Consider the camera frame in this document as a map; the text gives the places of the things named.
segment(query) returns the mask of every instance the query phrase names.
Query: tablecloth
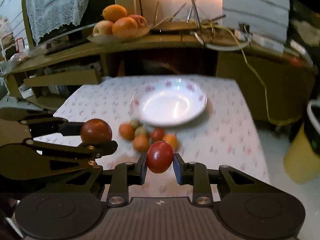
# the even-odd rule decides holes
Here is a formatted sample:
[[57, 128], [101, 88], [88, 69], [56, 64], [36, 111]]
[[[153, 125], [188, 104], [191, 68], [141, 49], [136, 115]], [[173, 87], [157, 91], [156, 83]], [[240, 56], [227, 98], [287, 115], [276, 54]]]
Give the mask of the tablecloth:
[[[136, 162], [140, 154], [132, 148], [131, 142], [119, 137], [119, 125], [134, 118], [129, 101], [135, 90], [153, 80], [166, 78], [117, 77], [106, 79], [99, 85], [84, 85], [65, 101], [54, 116], [71, 122], [100, 118], [111, 126], [112, 139], [119, 146], [113, 155], [96, 160], [104, 169], [112, 169], [123, 162]], [[185, 125], [166, 129], [166, 132], [175, 133], [181, 144], [176, 152], [180, 153], [185, 162], [204, 163], [209, 169], [218, 169], [219, 165], [227, 164], [269, 183], [257, 130], [237, 83], [234, 80], [198, 75], [184, 75], [181, 78], [199, 83], [207, 94], [208, 103], [198, 118]], [[41, 136], [37, 140], [70, 146], [81, 143], [80, 136], [63, 137], [61, 134]], [[212, 185], [212, 192], [214, 200], [219, 200], [215, 185]], [[192, 187], [177, 184], [172, 166], [162, 174], [148, 171], [143, 186], [129, 187], [129, 197], [185, 195], [191, 197]]]

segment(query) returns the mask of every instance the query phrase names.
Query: orange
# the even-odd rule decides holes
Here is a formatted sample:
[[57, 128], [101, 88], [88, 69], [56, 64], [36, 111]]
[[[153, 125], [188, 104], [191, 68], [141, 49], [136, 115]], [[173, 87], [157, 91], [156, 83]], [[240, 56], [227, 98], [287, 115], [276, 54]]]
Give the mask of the orange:
[[127, 16], [127, 10], [119, 4], [113, 4], [107, 6], [103, 10], [102, 15], [105, 20], [116, 22], [117, 20]]
[[134, 130], [128, 123], [122, 123], [119, 126], [119, 135], [129, 141], [132, 141], [134, 139]]
[[141, 134], [138, 135], [136, 138], [134, 138], [134, 140], [132, 141], [132, 147], [140, 152], [140, 153], [144, 153], [147, 152], [149, 150], [149, 141], [147, 136]]
[[114, 23], [112, 27], [112, 33], [117, 35], [117, 34], [125, 33], [128, 30], [135, 30], [135, 29], [138, 29], [137, 22], [131, 17], [124, 17], [117, 20]]
[[162, 138], [162, 140], [169, 143], [174, 150], [178, 148], [179, 142], [174, 134], [168, 133]]

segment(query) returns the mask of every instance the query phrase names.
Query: white bowl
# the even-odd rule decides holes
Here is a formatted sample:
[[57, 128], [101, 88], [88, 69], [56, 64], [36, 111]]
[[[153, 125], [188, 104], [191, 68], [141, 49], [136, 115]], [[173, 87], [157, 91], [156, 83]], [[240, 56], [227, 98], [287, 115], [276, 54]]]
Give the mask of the white bowl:
[[138, 88], [130, 107], [141, 121], [153, 126], [189, 122], [205, 109], [207, 96], [200, 85], [183, 78], [166, 78]]

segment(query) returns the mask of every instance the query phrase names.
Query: television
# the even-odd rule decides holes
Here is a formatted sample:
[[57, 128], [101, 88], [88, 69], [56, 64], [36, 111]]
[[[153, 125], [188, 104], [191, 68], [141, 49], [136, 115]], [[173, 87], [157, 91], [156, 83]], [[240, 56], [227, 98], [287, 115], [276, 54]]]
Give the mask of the television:
[[75, 26], [72, 23], [70, 23], [69, 25], [62, 25], [60, 28], [54, 29], [50, 33], [45, 34], [40, 39], [40, 42], [37, 45], [32, 36], [32, 31], [31, 31], [27, 7], [26, 7], [26, 0], [21, 0], [21, 3], [22, 3], [23, 21], [24, 21], [30, 49], [33, 49], [37, 46], [48, 43], [55, 39], [58, 39], [62, 36], [72, 35], [77, 31], [95, 26], [97, 22], [103, 20], [102, 11], [108, 5], [115, 4], [115, 3], [120, 4], [127, 9], [128, 14], [134, 14], [136, 11], [135, 0], [89, 0], [87, 9], [81, 19], [80, 25]]

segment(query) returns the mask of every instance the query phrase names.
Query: red tomato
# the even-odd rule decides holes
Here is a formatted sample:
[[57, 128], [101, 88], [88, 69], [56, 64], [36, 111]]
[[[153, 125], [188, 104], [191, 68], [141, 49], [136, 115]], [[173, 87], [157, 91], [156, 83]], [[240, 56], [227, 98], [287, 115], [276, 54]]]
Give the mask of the red tomato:
[[83, 142], [103, 143], [112, 139], [112, 130], [105, 121], [91, 119], [81, 127], [80, 136]]
[[153, 142], [161, 141], [164, 137], [164, 129], [156, 128], [150, 133], [150, 138]]
[[148, 150], [147, 166], [153, 173], [163, 173], [173, 161], [174, 151], [166, 142], [156, 142]]

